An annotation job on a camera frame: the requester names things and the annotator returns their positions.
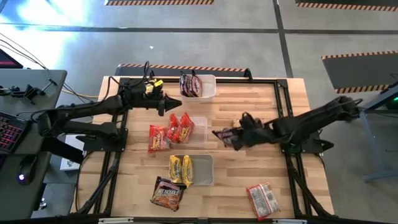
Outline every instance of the black desk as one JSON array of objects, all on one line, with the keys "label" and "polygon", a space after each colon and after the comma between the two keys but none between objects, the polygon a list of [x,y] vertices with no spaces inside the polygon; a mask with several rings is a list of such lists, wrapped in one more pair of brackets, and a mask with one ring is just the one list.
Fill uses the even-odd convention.
[{"label": "black desk", "polygon": [[[66,75],[64,70],[50,70],[49,73],[45,70],[0,69],[0,85],[4,88],[14,85],[25,90],[26,85],[30,84],[41,89],[49,82],[49,78],[58,84],[58,86],[48,87],[45,96],[36,96],[34,98],[35,105],[22,98],[0,96],[0,111],[15,115],[23,111],[55,108]],[[29,116],[30,114],[20,115],[23,118]],[[42,183],[51,158],[51,153],[39,152],[42,141],[43,137],[39,136],[37,125],[32,124],[30,131],[15,153],[7,156],[0,170],[0,220],[30,218],[37,202],[41,199],[39,193],[42,190]],[[34,181],[28,186],[18,184],[16,173],[20,161],[26,154],[38,152],[39,161]]]}]

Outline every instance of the computer mouse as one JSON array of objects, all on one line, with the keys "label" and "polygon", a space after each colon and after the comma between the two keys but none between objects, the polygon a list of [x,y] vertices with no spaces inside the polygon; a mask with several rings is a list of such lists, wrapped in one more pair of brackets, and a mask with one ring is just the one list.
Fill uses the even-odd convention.
[{"label": "computer mouse", "polygon": [[29,155],[21,160],[17,173],[17,180],[19,184],[28,185],[33,181],[35,177],[36,163],[36,155]]}]

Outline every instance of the black mat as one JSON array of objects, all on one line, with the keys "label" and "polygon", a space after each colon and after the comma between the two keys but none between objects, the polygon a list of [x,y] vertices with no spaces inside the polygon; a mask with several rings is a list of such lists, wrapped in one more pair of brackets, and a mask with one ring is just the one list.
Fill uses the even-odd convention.
[{"label": "black mat", "polygon": [[295,0],[298,7],[398,11],[396,0]]},{"label": "black mat", "polygon": [[[198,75],[214,75],[216,77],[243,77],[245,68],[216,68],[202,66],[178,66],[178,65],[151,65],[150,69],[154,71],[155,76],[179,76],[180,71],[191,74],[194,69]],[[116,69],[115,75],[133,76],[143,75],[144,65],[123,63]]]},{"label": "black mat", "polygon": [[337,93],[379,91],[397,81],[398,52],[371,52],[322,57]]},{"label": "black mat", "polygon": [[213,4],[214,0],[107,0],[105,6],[174,6]]}]

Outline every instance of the desk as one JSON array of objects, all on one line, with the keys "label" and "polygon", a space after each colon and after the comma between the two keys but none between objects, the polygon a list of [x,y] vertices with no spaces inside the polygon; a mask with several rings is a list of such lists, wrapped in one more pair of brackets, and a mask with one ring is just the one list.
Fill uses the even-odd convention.
[{"label": "desk", "polygon": [[[25,90],[26,85],[43,88],[51,78],[58,86],[50,86],[46,89],[45,96],[34,98],[35,105],[28,103],[22,98],[11,96],[0,96],[0,110],[9,114],[17,114],[23,111],[38,111],[55,108],[60,95],[62,85],[67,73],[63,70],[26,70],[26,69],[0,69],[0,83],[4,88],[18,86]],[[28,118],[30,114],[21,114],[21,117]],[[0,220],[14,220],[30,218],[37,200],[41,198],[40,191],[42,183],[49,166],[51,153],[40,152],[43,137],[37,132],[37,125],[32,124],[30,131],[21,142],[13,155],[7,156],[2,169],[0,170]],[[20,185],[17,182],[17,170],[19,163],[26,154],[39,153],[36,175],[30,185]]]},{"label": "desk", "polygon": [[[310,109],[303,79],[288,79],[294,115]],[[104,97],[108,78],[104,77],[100,97]],[[109,95],[116,94],[117,84],[111,82]],[[165,83],[165,92],[181,99],[178,84]],[[281,211],[270,218],[293,218],[292,199],[285,157],[278,145],[263,144],[242,151],[225,148],[211,130],[232,125],[243,111],[264,121],[278,117],[275,93],[268,84],[217,84],[212,103],[184,103],[164,117],[156,110],[129,111],[126,127],[129,129],[126,150],[122,153],[113,201],[112,217],[211,217],[254,218],[246,187],[269,182]],[[203,147],[185,147],[148,156],[149,125],[167,125],[169,115],[201,116],[208,120],[208,142]],[[109,115],[94,117],[94,123],[110,121]],[[172,154],[211,154],[214,157],[215,183],[213,186],[191,186],[184,193],[180,209],[173,212],[149,202],[157,176],[168,178],[169,156]],[[100,179],[104,154],[94,152],[87,158],[79,180],[79,205],[93,193]],[[307,185],[324,208],[333,213],[325,171],[319,158],[303,154]],[[298,190],[300,208],[304,211],[302,193]]]}]

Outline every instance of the yellow snack bag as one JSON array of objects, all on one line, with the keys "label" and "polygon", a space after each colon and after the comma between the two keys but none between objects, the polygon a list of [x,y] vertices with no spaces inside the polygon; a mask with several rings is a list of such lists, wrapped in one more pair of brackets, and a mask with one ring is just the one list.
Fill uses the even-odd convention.
[{"label": "yellow snack bag", "polygon": [[187,187],[193,184],[193,163],[190,156],[184,156],[182,161],[182,181]]},{"label": "yellow snack bag", "polygon": [[181,170],[182,170],[181,159],[178,158],[177,156],[171,155],[169,163],[169,176],[173,183],[175,184],[182,183]]}]

